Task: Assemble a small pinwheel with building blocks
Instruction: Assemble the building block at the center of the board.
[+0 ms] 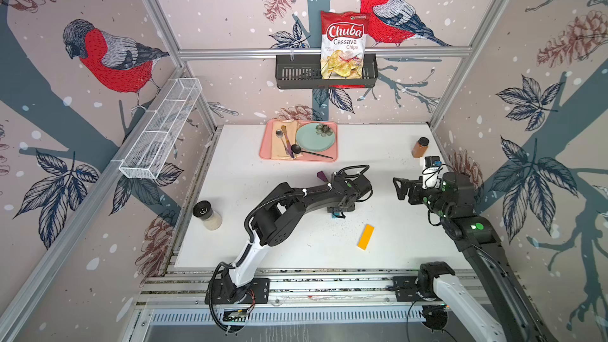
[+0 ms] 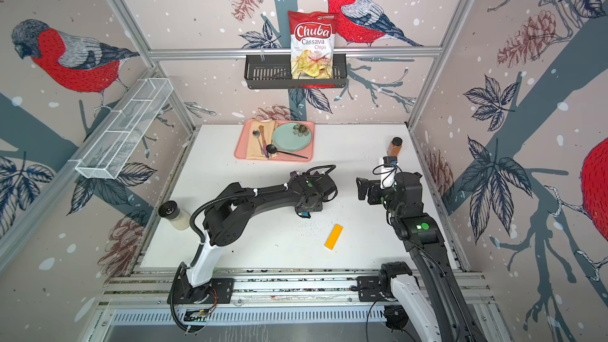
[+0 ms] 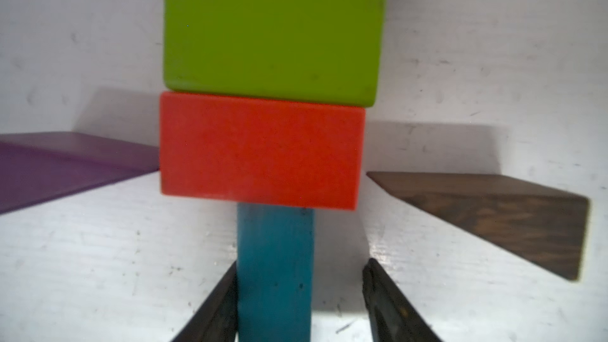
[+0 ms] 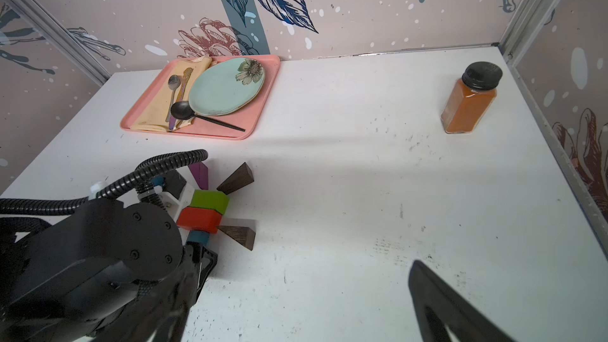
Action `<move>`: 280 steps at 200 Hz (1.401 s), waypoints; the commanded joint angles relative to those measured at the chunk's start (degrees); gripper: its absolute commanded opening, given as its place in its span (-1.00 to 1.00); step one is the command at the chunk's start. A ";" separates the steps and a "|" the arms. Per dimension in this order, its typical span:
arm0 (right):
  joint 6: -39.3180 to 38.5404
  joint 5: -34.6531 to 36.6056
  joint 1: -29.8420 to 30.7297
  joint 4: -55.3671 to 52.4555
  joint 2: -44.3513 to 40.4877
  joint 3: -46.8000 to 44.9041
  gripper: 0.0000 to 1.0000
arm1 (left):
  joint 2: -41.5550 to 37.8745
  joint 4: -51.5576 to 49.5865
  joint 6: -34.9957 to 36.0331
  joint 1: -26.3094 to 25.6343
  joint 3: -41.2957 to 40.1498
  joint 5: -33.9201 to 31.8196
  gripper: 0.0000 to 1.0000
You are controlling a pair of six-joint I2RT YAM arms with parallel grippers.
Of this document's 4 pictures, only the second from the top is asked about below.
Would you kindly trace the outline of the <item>yellow long block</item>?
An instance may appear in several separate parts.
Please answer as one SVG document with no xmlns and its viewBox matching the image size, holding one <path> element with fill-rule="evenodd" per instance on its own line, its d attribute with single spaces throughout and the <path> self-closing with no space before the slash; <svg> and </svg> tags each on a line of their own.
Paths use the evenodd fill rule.
<svg viewBox="0 0 608 342">
<path fill-rule="evenodd" d="M 335 224 L 329 234 L 329 236 L 326 239 L 326 243 L 325 243 L 325 247 L 328 250 L 334 250 L 335 245 L 337 244 L 337 241 L 343 231 L 343 226 L 339 225 L 339 224 Z"/>
</svg>

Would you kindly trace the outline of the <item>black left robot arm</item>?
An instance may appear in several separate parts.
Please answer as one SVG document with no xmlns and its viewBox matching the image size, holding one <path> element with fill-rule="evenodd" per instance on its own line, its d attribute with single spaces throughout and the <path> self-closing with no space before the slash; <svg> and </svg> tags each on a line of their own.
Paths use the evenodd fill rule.
<svg viewBox="0 0 608 342">
<path fill-rule="evenodd" d="M 243 188 L 234 182 L 198 207 L 189 220 L 199 237 L 198 248 L 189 264 L 182 262 L 178 267 L 168 304 L 203 303 L 210 295 L 220 303 L 212 276 L 223 249 L 242 236 L 251 218 L 263 212 L 291 207 L 303 219 L 320 212 L 323 204 L 337 196 L 337 184 L 329 175 L 336 168 L 324 165 L 293 172 L 287 182 L 264 188 Z"/>
</svg>

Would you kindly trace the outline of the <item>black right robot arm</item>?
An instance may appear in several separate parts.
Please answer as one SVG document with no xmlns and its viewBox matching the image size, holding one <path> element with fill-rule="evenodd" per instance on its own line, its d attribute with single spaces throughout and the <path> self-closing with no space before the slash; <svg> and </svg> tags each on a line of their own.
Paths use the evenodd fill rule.
<svg viewBox="0 0 608 342">
<path fill-rule="evenodd" d="M 393 185 L 357 178 L 358 196 L 381 204 L 418 275 L 405 262 L 386 263 L 378 273 L 380 293 L 405 311 L 422 341 L 485 341 L 454 277 L 443 234 L 424 212 L 419 173 L 397 173 Z"/>
</svg>

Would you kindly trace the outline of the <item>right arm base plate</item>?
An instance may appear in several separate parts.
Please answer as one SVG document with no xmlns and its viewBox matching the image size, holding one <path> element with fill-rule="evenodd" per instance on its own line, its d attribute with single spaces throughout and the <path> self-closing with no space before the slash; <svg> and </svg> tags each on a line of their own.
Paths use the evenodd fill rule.
<svg viewBox="0 0 608 342">
<path fill-rule="evenodd" d="M 349 288 L 358 294 L 360 302 L 411 302 L 421 297 L 421 288 L 414 275 L 359 276 Z"/>
</svg>

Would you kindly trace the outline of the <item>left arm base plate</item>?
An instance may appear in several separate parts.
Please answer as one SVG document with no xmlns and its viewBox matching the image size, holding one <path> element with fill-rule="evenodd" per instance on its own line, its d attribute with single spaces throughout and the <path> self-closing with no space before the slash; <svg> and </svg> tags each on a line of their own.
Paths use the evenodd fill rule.
<svg viewBox="0 0 608 342">
<path fill-rule="evenodd" d="M 229 304 L 233 290 L 234 279 L 212 278 L 209 283 L 194 288 L 184 275 L 172 283 L 167 303 L 174 305 Z"/>
</svg>

